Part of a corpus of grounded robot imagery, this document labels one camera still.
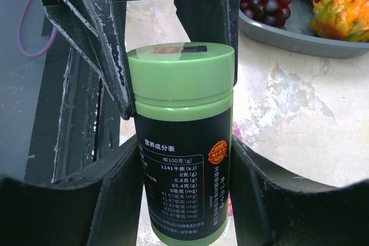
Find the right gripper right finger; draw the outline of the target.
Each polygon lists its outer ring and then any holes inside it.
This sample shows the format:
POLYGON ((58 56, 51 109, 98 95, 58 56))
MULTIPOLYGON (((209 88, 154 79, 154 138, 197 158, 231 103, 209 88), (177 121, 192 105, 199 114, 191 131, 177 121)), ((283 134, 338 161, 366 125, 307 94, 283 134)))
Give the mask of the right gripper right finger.
POLYGON ((232 140, 239 245, 367 245, 368 181, 338 188, 294 174, 232 140))

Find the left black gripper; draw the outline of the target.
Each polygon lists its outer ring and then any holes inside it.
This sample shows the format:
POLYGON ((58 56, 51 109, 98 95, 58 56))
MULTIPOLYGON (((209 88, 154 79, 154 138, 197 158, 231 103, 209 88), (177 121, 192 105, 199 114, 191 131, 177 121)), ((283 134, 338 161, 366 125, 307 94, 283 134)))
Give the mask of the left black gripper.
MULTIPOLYGON (((42 0, 46 16, 101 78, 122 119, 135 114, 125 47, 126 3, 137 0, 42 0)), ((174 0, 190 41, 226 44, 235 50, 238 80, 240 0, 174 0)))

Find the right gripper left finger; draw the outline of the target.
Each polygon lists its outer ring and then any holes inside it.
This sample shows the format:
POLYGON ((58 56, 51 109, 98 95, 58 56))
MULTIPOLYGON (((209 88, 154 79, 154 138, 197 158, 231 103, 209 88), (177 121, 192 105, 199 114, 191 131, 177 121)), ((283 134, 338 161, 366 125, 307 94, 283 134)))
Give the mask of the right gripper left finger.
POLYGON ((52 184, 1 176, 2 245, 135 245, 142 199, 138 142, 52 184))

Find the pink weekly pill organizer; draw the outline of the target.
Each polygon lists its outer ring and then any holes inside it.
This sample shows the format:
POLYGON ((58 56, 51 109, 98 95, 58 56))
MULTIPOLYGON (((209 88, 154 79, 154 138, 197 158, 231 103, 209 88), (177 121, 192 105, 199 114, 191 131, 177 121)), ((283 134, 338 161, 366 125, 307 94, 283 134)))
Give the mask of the pink weekly pill organizer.
MULTIPOLYGON (((238 125, 236 124, 236 122, 233 122, 232 124, 232 134, 234 136, 236 136, 238 139, 242 140, 242 135, 241 132, 239 130, 238 125)), ((233 216, 233 209, 232 209, 232 203, 231 203, 231 197, 229 195, 228 197, 228 216, 233 216)))

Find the green lidded pill bottle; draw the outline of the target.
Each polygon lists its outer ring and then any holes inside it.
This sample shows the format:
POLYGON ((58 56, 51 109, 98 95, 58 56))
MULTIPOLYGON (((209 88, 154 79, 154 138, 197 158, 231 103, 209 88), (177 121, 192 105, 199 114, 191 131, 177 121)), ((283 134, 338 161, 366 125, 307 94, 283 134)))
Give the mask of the green lidded pill bottle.
POLYGON ((127 55, 150 222, 167 245, 210 245, 225 229, 234 55, 205 42, 127 55))

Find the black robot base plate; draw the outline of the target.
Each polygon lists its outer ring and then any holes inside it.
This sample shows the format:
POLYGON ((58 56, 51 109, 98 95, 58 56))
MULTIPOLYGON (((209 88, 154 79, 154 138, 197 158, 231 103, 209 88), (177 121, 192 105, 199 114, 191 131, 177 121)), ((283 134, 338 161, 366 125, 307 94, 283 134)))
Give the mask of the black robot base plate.
POLYGON ((61 35, 46 54, 24 180, 53 183, 119 146, 121 117, 98 74, 61 35))

